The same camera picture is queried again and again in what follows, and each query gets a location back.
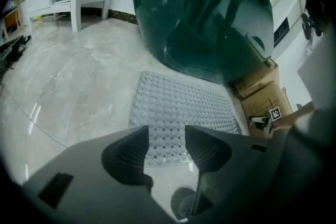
white table leg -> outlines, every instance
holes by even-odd
[[[82,22],[80,19],[80,5],[71,5],[71,25],[72,31],[78,32],[82,29]]]
[[[2,19],[2,24],[3,24],[3,27],[4,27],[4,34],[5,34],[6,41],[9,41],[9,36],[8,36],[8,33],[7,33],[6,24],[5,24],[5,18]]]
[[[24,26],[22,24],[20,4],[17,6],[17,16],[18,16],[19,23],[20,23],[20,31],[24,31],[25,29],[24,29]]]
[[[31,18],[27,18],[28,21],[28,28],[29,28],[29,32],[33,32],[33,23],[31,21]]]
[[[109,16],[109,7],[110,7],[110,2],[104,1],[103,10],[101,11],[102,19],[106,19]]]

white wall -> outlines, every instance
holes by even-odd
[[[83,5],[83,7],[102,8],[103,3],[102,2],[88,3]],[[133,0],[111,0],[110,9],[135,15]]]
[[[299,21],[297,25],[300,27],[299,34],[281,56],[275,60],[279,65],[280,87],[286,87],[293,111],[297,110],[296,104],[305,105],[311,101],[310,94],[298,74],[299,68],[308,58],[306,47],[309,42],[305,38],[301,22]]]
[[[316,109],[336,107],[336,34],[331,24],[298,73]]]

gray rubber bath mat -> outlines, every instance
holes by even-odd
[[[213,93],[154,72],[141,73],[130,111],[130,126],[149,126],[145,165],[192,162],[185,148],[184,126],[199,125],[238,134],[228,101]]]

